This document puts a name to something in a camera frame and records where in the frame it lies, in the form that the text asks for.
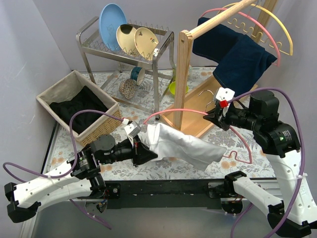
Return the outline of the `white cloth garment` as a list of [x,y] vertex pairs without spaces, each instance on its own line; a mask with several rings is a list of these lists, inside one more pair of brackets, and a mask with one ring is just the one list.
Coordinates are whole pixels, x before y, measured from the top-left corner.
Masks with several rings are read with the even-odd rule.
[[158,157],[154,161],[175,157],[201,171],[213,162],[220,162],[226,148],[186,135],[163,123],[147,126],[147,145]]

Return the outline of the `dark blue denim skirt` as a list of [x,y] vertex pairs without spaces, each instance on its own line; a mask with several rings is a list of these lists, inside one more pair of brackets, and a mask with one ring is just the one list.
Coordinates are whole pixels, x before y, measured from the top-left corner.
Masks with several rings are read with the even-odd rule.
[[218,63],[213,76],[239,96],[251,90],[277,60],[248,35],[219,24],[193,41],[192,52]]

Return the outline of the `yellow wavy hanger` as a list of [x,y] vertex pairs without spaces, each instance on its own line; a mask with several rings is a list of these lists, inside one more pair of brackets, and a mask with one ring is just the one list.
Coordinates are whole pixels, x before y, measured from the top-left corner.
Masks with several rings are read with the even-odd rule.
[[[253,2],[243,14],[236,14],[227,20],[227,24],[242,33],[246,33],[256,43],[273,48],[278,54],[293,55],[293,40],[285,24],[273,13],[276,0],[265,0],[264,3]],[[287,43],[275,40],[267,29],[269,23],[274,23],[286,37]]]

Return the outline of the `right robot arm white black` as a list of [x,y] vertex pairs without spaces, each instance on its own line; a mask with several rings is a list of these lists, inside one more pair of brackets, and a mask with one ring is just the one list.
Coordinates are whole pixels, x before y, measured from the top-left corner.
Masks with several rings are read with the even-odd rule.
[[304,175],[300,126],[292,127],[278,119],[279,100],[273,88],[256,89],[248,96],[249,106],[238,109],[233,105],[237,99],[234,91],[219,88],[214,95],[215,107],[204,119],[223,130],[231,126],[250,130],[274,170],[281,196],[270,194],[241,171],[226,175],[224,191],[230,197],[241,195],[260,209],[274,234],[306,237],[317,227],[317,206]]

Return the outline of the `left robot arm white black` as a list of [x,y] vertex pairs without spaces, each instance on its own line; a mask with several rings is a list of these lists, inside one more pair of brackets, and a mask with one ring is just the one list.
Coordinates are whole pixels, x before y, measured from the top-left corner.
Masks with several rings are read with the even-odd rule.
[[157,157],[157,153],[143,144],[139,136],[116,143],[113,136],[102,135],[78,152],[77,160],[68,160],[31,181],[6,184],[7,214],[14,223],[20,223],[69,199],[106,199],[111,192],[101,175],[102,164],[131,160],[134,166],[138,166]]

